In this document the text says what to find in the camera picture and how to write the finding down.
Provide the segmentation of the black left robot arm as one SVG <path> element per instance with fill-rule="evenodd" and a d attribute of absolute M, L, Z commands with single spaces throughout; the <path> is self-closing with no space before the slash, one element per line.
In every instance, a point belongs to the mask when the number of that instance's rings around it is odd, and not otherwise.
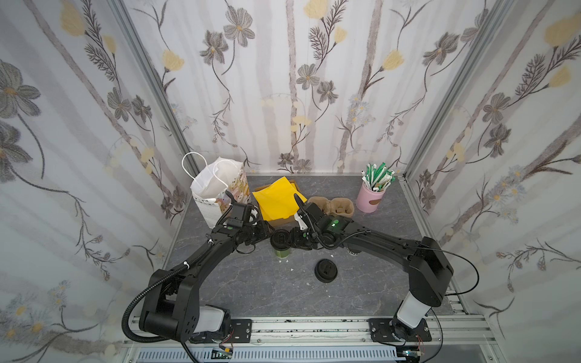
<path fill-rule="evenodd" d="M 172 269 L 151 275 L 148 287 L 127 306 L 122 332 L 137 343 L 188 341 L 201 325 L 200 288 L 208 275 L 240 245 L 268 237 L 260 208 L 233 201 L 197 251 Z"/>

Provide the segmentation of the black cup lid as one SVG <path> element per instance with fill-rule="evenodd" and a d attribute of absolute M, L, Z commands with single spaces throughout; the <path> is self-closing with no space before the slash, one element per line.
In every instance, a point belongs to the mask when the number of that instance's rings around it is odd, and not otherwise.
<path fill-rule="evenodd" d="M 278 252 L 287 251 L 292 245 L 292 233 L 285 229 L 275 230 L 270 237 L 270 243 Z"/>

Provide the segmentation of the green paper cup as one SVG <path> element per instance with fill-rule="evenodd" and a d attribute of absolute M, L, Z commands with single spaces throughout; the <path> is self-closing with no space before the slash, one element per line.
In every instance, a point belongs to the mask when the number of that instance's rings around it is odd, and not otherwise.
<path fill-rule="evenodd" d="M 274 253 L 275 253 L 275 256 L 277 258 L 279 258 L 279 259 L 286 259 L 286 258 L 288 258 L 290 256 L 291 249 L 290 248 L 287 248 L 287 249 L 284 249 L 284 250 L 274 249 Z"/>

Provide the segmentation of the black plastic cup lids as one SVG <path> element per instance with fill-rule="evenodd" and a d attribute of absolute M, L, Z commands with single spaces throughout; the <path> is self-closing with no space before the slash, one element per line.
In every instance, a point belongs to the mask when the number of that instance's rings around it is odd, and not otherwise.
<path fill-rule="evenodd" d="M 333 261 L 322 259 L 316 263 L 314 272 L 319 281 L 329 284 L 337 278 L 338 268 Z"/>

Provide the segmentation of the black paper cup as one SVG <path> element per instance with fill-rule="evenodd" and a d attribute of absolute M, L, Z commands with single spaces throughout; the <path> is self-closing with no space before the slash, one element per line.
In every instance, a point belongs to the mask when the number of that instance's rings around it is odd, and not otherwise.
<path fill-rule="evenodd" d="M 350 255 L 353 255 L 353 256 L 358 256 L 361 254 L 360 250 L 350 249 L 349 247 L 346 250 Z"/>

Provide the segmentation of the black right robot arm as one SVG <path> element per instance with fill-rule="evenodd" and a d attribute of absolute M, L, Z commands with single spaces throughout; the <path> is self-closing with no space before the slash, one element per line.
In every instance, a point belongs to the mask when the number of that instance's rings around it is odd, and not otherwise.
<path fill-rule="evenodd" d="M 424 328 L 425 315 L 441 306 L 448 296 L 454 269 L 444 251 L 430 237 L 421 240 L 403 239 L 375 231 L 343 216 L 326 215 L 313 203 L 305 203 L 294 195 L 297 216 L 306 226 L 304 239 L 327 250 L 346 248 L 353 253 L 369 253 L 399 266 L 409 279 L 409 291 L 387 329 L 396 341 L 409 341 Z"/>

